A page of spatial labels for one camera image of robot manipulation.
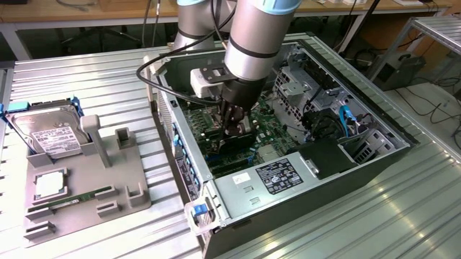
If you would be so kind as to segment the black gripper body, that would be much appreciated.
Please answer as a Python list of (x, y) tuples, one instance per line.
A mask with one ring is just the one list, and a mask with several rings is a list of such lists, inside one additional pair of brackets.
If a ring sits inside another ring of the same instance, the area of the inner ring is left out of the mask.
[(264, 84), (266, 78), (228, 80), (224, 82), (220, 97), (226, 103), (240, 107), (243, 110), (250, 110), (259, 99)]

